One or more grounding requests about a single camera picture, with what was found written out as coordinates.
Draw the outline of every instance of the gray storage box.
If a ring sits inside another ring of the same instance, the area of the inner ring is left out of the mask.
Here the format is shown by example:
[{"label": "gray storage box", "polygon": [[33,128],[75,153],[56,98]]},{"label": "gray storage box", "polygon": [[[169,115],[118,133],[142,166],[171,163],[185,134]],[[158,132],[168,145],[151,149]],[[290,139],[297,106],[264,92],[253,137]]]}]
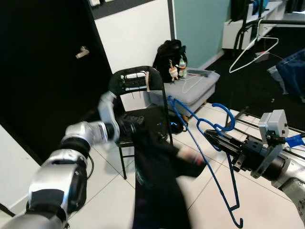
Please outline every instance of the gray storage box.
[{"label": "gray storage box", "polygon": [[[204,76],[186,76],[187,81],[177,80],[174,83],[165,83],[166,96],[172,96],[187,105],[191,111],[196,111],[215,91],[215,83],[218,81],[220,75],[206,71],[208,77]],[[163,105],[163,97],[161,91],[149,92],[151,102],[156,105]],[[178,111],[182,115],[190,116],[191,114],[176,105]],[[173,110],[172,106],[168,103],[168,109]]]}]

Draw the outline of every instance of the teal wall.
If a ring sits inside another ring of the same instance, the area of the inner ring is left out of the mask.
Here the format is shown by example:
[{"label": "teal wall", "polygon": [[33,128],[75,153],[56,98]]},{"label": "teal wall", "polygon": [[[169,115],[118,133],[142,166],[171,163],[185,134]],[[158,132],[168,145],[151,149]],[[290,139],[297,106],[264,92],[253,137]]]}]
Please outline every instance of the teal wall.
[{"label": "teal wall", "polygon": [[174,0],[177,39],[186,45],[188,66],[197,68],[222,47],[230,0]]}]

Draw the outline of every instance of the black door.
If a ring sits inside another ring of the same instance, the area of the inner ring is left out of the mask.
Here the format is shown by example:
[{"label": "black door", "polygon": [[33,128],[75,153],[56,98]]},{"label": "black door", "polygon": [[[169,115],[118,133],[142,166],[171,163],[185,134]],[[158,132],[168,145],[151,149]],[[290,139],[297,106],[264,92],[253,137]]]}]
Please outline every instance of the black door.
[{"label": "black door", "polygon": [[[90,53],[77,59],[81,46]],[[1,1],[1,125],[38,162],[96,107],[110,76],[87,0]]]}]

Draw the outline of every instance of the white cabinet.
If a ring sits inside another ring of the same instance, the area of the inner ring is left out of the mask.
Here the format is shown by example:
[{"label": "white cabinet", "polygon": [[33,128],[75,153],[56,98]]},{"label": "white cabinet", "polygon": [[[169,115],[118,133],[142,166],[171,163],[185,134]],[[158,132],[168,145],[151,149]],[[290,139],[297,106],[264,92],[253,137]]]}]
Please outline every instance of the white cabinet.
[{"label": "white cabinet", "polygon": [[[286,1],[271,1],[266,6],[266,9],[262,13],[263,20],[281,20],[285,13]],[[247,18],[247,23],[254,21],[258,18],[258,15],[251,15]],[[223,49],[233,49],[235,39],[238,31],[243,25],[243,20],[239,21],[226,21],[224,23],[224,34],[223,34]],[[262,36],[265,36],[275,25],[274,24],[262,24],[260,26],[259,33]],[[255,37],[256,31],[253,31],[253,28],[249,28],[244,33],[244,41],[242,49],[245,49],[251,40]]]}]

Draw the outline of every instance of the white tile floor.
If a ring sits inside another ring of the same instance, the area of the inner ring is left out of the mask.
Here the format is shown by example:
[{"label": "white tile floor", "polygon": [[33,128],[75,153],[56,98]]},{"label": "white tile floor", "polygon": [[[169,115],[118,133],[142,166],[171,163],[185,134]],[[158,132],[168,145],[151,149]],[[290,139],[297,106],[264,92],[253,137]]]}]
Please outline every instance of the white tile floor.
[{"label": "white tile floor", "polygon": [[[225,113],[206,104],[197,115],[221,125],[225,122]],[[253,117],[243,117],[248,122],[257,123]],[[208,125],[201,125],[203,130]],[[237,128],[259,137],[258,130],[242,123]],[[234,204],[234,193],[226,156],[216,152],[212,146],[196,131],[195,120],[189,127],[199,141],[203,152],[219,179],[230,205]],[[230,132],[237,139],[245,136],[237,131]],[[176,145],[188,146],[196,150],[188,133],[174,135]],[[133,148],[125,148],[124,154],[133,154]],[[127,180],[122,178],[122,166],[119,150],[114,144],[96,146],[91,151],[95,169],[88,182],[86,205],[70,219],[71,229],[129,229],[133,220],[135,172],[133,157],[125,158]],[[254,179],[249,172],[235,173],[240,205],[234,211],[236,219],[244,219],[245,229],[303,229],[294,204],[281,191],[271,186],[263,178]],[[215,185],[212,175],[206,168],[198,178],[178,178],[185,195],[187,207],[195,229],[235,229],[235,225],[226,209],[225,203]],[[0,226],[9,217],[0,212]]]}]

